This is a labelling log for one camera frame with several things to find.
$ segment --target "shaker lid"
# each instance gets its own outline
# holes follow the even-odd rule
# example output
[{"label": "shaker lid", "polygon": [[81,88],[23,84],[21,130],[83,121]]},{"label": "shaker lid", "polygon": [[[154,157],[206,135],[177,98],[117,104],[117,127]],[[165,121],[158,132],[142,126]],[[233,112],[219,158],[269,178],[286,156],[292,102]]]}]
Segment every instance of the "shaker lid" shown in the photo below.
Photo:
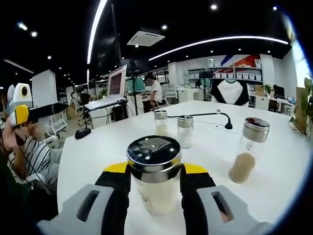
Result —
[{"label": "shaker lid", "polygon": [[155,119],[167,119],[167,112],[165,110],[156,110]]},{"label": "shaker lid", "polygon": [[269,123],[257,117],[245,119],[243,134],[246,138],[256,142],[264,142],[268,137]]},{"label": "shaker lid", "polygon": [[148,183],[161,183],[179,171],[180,145],[167,136],[142,137],[128,146],[127,161],[136,178]]},{"label": "shaker lid", "polygon": [[194,118],[192,116],[180,116],[177,119],[177,125],[182,128],[194,126]]}]

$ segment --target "striped shirt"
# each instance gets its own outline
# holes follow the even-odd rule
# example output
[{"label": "striped shirt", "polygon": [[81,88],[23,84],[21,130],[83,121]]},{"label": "striped shirt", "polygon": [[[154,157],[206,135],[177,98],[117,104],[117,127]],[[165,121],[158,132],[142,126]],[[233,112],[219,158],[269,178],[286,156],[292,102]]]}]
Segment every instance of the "striped shirt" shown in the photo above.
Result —
[{"label": "striped shirt", "polygon": [[24,154],[27,158],[25,162],[26,175],[41,172],[52,164],[48,145],[43,141],[36,140],[31,134],[26,137]]}]

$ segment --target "spice shaker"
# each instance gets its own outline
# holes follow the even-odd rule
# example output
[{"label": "spice shaker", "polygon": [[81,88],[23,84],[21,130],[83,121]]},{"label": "spice shaker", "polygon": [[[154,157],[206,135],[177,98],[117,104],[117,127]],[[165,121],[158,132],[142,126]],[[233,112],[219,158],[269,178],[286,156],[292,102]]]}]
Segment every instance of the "spice shaker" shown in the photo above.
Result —
[{"label": "spice shaker", "polygon": [[193,131],[194,119],[192,116],[180,116],[177,119],[177,136],[181,148],[191,147]]},{"label": "spice shaker", "polygon": [[245,182],[255,161],[259,159],[265,148],[268,137],[269,123],[256,118],[245,119],[243,133],[238,147],[238,156],[229,171],[229,178],[236,183]]},{"label": "spice shaker", "polygon": [[155,111],[156,135],[167,135],[167,112],[165,110]]},{"label": "spice shaker", "polygon": [[172,211],[180,197],[179,143],[166,136],[142,137],[128,146],[127,160],[146,210]]}]

